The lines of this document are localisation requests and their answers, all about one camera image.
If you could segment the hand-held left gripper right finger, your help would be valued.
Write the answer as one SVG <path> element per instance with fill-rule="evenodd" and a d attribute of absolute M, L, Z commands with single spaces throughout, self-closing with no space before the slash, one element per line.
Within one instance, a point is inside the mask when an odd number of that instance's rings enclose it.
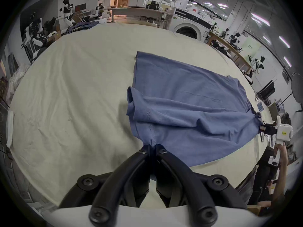
<path fill-rule="evenodd" d="M 157 192 L 167 207 L 187 205 L 191 226 L 213 226 L 216 206 L 246 210 L 239 192 L 223 175 L 193 172 L 162 145 L 155 146 Z"/>

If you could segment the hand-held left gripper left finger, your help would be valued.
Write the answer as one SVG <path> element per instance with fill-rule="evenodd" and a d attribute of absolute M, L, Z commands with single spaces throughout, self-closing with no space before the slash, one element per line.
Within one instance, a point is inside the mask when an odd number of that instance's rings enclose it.
<path fill-rule="evenodd" d="M 119 205 L 139 207 L 149 191 L 151 146 L 145 145 L 113 172 L 78 178 L 59 208 L 91 205 L 88 219 L 94 226 L 115 226 Z"/>

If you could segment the person's right hand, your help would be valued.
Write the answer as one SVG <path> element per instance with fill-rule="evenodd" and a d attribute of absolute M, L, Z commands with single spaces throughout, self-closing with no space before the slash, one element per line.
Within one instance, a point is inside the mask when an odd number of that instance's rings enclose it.
<path fill-rule="evenodd" d="M 275 143 L 275 154 L 277 154 L 277 153 L 280 153 L 279 162 L 281 164 L 287 165 L 288 164 L 288 154 L 287 154 L 285 142 L 283 142 L 283 144 Z"/>

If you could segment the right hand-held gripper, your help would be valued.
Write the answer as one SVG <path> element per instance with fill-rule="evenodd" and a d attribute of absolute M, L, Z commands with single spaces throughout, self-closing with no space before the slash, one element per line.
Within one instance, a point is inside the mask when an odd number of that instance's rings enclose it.
<path fill-rule="evenodd" d="M 260 127 L 260 139 L 264 143 L 265 151 L 260 158 L 260 165 L 278 167 L 281 159 L 281 149 L 275 151 L 275 145 L 290 142 L 293 136 L 293 127 L 281 122 L 277 116 L 275 123 L 265 123 L 260 112 L 256 112 L 256 124 Z"/>

